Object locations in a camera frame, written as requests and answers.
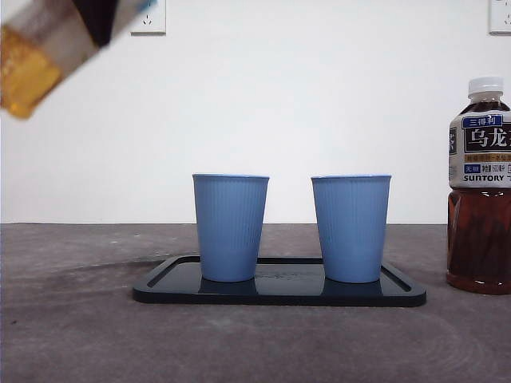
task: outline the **gray table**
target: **gray table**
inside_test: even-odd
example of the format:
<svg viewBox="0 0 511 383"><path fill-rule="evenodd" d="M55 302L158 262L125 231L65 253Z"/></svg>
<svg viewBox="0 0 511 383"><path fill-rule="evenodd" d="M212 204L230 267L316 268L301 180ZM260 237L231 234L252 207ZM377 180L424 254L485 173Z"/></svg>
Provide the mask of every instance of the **gray table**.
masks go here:
<svg viewBox="0 0 511 383"><path fill-rule="evenodd" d="M445 284L445 226L387 233L425 306L147 305L131 284L195 226L3 225L2 382L510 382L511 296ZM315 225L266 225L261 255L319 256Z"/></svg>

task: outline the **bottle label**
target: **bottle label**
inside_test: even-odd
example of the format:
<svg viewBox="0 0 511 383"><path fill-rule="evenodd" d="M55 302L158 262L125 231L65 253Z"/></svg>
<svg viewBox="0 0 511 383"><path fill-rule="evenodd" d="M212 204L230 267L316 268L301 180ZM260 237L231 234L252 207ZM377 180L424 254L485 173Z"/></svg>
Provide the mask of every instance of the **bottle label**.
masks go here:
<svg viewBox="0 0 511 383"><path fill-rule="evenodd" d="M460 116L449 129L452 188L511 187L510 113Z"/></svg>

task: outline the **wall socket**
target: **wall socket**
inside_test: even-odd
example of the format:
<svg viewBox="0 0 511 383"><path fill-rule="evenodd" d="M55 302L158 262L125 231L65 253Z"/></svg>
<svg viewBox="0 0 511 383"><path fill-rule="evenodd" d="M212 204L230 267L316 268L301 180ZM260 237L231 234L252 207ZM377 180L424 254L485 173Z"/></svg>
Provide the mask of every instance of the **wall socket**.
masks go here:
<svg viewBox="0 0 511 383"><path fill-rule="evenodd" d="M489 0L489 33L511 35L511 0Z"/></svg>
<svg viewBox="0 0 511 383"><path fill-rule="evenodd" d="M166 34L166 0L146 0L144 9L133 21L132 36L163 36Z"/></svg>

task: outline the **bottle cap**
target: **bottle cap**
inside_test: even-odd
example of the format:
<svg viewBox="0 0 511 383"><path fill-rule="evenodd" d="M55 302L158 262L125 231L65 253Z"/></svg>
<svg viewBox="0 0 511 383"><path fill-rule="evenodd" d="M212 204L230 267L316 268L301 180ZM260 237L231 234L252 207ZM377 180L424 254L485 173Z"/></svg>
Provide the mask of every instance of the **bottle cap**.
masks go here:
<svg viewBox="0 0 511 383"><path fill-rule="evenodd" d="M469 97L480 92L503 92L504 79L499 76L473 78L469 82Z"/></svg>

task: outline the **ribbed cup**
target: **ribbed cup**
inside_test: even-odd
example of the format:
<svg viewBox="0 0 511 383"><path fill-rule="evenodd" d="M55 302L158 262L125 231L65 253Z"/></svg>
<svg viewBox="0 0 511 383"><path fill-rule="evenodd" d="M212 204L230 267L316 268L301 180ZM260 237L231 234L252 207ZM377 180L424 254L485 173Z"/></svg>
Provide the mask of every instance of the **ribbed cup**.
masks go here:
<svg viewBox="0 0 511 383"><path fill-rule="evenodd" d="M200 268L204 278L254 277L269 177L194 174Z"/></svg>
<svg viewBox="0 0 511 383"><path fill-rule="evenodd" d="M379 279L390 176L312 177L325 275L340 282Z"/></svg>

